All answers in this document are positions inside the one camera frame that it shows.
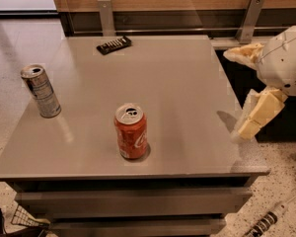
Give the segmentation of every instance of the wire basket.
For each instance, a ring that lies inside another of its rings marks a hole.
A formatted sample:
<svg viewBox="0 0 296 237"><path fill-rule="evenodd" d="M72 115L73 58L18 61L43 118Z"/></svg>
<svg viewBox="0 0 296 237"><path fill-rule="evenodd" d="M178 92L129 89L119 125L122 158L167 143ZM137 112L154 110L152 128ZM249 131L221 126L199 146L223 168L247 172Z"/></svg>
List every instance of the wire basket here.
<svg viewBox="0 0 296 237"><path fill-rule="evenodd" d="M27 211L25 211L21 206L18 205L12 217L11 224L27 227L48 228L49 223L43 221L44 220L33 218Z"/></svg>

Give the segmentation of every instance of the gray tabletop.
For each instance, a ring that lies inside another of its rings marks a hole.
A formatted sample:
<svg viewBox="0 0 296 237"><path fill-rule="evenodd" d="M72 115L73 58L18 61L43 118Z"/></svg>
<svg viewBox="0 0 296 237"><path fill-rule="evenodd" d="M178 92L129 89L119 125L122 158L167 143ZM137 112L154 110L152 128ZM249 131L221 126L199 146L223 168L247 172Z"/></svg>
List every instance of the gray tabletop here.
<svg viewBox="0 0 296 237"><path fill-rule="evenodd" d="M42 118L30 101L0 157L0 179L105 179L265 174L256 141L230 142L241 108L208 37L131 37L102 56L108 38L65 39L43 64L62 106ZM137 103L150 153L121 157L115 110Z"/></svg>

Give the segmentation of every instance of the metal bracket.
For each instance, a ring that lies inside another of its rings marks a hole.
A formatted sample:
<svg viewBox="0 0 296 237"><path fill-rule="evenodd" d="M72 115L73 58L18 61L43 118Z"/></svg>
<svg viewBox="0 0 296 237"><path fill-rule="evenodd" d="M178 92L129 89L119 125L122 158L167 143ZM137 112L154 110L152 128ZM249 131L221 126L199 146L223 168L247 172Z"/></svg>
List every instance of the metal bracket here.
<svg viewBox="0 0 296 237"><path fill-rule="evenodd" d="M103 36L116 36L111 0L98 0Z"/></svg>
<svg viewBox="0 0 296 237"><path fill-rule="evenodd" d="M264 0L250 0L244 21L236 33L239 43L251 42L263 3Z"/></svg>

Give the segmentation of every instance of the white robot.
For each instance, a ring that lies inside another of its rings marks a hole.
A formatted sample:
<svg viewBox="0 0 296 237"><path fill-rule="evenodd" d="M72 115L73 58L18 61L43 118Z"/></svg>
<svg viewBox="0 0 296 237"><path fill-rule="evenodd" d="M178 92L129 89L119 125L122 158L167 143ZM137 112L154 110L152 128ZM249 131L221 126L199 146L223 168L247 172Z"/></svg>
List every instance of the white robot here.
<svg viewBox="0 0 296 237"><path fill-rule="evenodd" d="M235 47L224 52L230 61L247 65L257 71L266 87L260 93L251 90L243 114L235 124L232 141L251 140L284 108L288 96L296 96L296 26L260 43Z"/></svg>

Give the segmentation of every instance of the table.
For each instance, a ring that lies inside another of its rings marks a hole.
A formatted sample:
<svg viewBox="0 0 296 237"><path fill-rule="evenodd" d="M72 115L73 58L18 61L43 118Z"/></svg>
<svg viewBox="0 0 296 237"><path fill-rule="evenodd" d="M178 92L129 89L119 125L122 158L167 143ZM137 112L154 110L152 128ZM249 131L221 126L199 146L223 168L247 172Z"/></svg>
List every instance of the table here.
<svg viewBox="0 0 296 237"><path fill-rule="evenodd" d="M58 236L209 235L269 172L255 140L230 132L239 103L207 36L65 39L45 64L62 106L42 118L30 101L0 157L0 181L16 202L52 222ZM150 152L122 158L115 110L137 103Z"/></svg>

